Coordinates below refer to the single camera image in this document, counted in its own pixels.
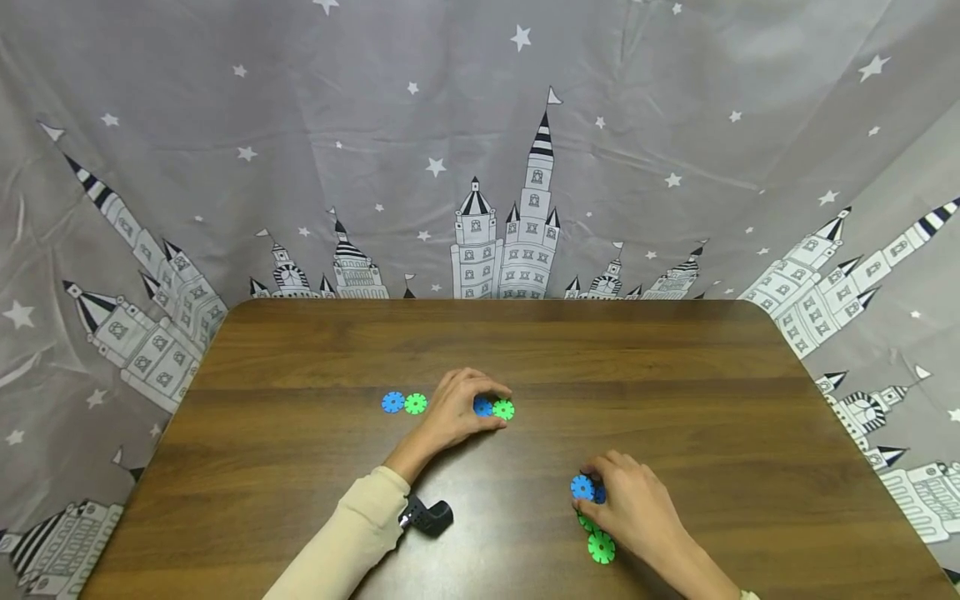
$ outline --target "fabric backdrop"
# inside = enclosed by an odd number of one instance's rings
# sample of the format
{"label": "fabric backdrop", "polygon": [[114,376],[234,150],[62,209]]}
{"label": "fabric backdrop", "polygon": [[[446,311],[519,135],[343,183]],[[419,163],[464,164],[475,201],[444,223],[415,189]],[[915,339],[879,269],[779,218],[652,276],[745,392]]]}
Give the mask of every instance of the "fabric backdrop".
{"label": "fabric backdrop", "polygon": [[960,571],[957,22],[0,4],[0,596],[77,595],[251,296],[754,302]]}

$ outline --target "beige sleeve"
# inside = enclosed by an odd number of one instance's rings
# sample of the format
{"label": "beige sleeve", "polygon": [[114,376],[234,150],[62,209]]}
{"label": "beige sleeve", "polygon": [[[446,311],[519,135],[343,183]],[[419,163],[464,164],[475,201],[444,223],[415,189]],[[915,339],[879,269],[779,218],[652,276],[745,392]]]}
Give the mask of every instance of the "beige sleeve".
{"label": "beige sleeve", "polygon": [[264,600],[349,598],[367,571],[396,548],[403,533],[397,518],[409,493],[409,484],[386,467],[357,479]]}

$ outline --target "wooden table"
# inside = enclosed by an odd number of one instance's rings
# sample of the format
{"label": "wooden table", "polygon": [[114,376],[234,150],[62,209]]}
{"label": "wooden table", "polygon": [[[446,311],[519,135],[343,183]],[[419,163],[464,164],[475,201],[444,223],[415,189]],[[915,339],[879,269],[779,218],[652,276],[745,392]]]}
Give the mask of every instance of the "wooden table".
{"label": "wooden table", "polygon": [[426,473],[454,525],[408,532],[357,597],[674,597],[626,552],[587,552],[569,481],[615,447],[765,600],[955,598],[758,308],[563,300],[233,309],[84,598],[260,598],[419,419],[380,398],[463,366],[510,385],[516,417]]}

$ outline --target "green gear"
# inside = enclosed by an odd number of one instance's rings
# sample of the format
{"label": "green gear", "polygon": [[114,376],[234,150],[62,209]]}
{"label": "green gear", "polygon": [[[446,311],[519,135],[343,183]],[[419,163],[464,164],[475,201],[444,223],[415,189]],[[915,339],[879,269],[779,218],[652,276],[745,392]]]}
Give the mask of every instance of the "green gear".
{"label": "green gear", "polygon": [[616,556],[616,546],[610,536],[602,531],[595,531],[590,534],[587,540],[587,550],[590,556],[600,564],[610,564]]}
{"label": "green gear", "polygon": [[600,531],[600,527],[594,523],[589,516],[586,516],[583,513],[577,513],[577,520],[580,521],[580,524],[583,525],[584,529],[586,529],[587,533],[589,534]]}
{"label": "green gear", "polygon": [[423,394],[410,394],[403,402],[403,408],[411,415],[419,415],[426,410],[426,396]]}
{"label": "green gear", "polygon": [[510,420],[514,417],[514,404],[509,399],[498,400],[493,403],[493,415],[503,420]]}

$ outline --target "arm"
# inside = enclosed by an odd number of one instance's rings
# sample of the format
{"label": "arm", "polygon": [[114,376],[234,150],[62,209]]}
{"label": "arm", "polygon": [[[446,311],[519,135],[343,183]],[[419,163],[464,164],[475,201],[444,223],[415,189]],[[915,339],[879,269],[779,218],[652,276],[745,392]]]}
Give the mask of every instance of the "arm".
{"label": "arm", "polygon": [[686,532],[669,492],[649,467],[611,450],[593,458],[583,472],[603,479],[607,503],[578,499],[574,508],[648,563],[682,596],[759,600],[741,591]]}
{"label": "arm", "polygon": [[348,598],[399,540],[397,519],[420,472],[441,450],[506,421],[477,417],[473,397],[510,390],[473,369],[448,372],[423,421],[396,445],[381,467],[357,479],[324,527],[306,544],[264,600]]}

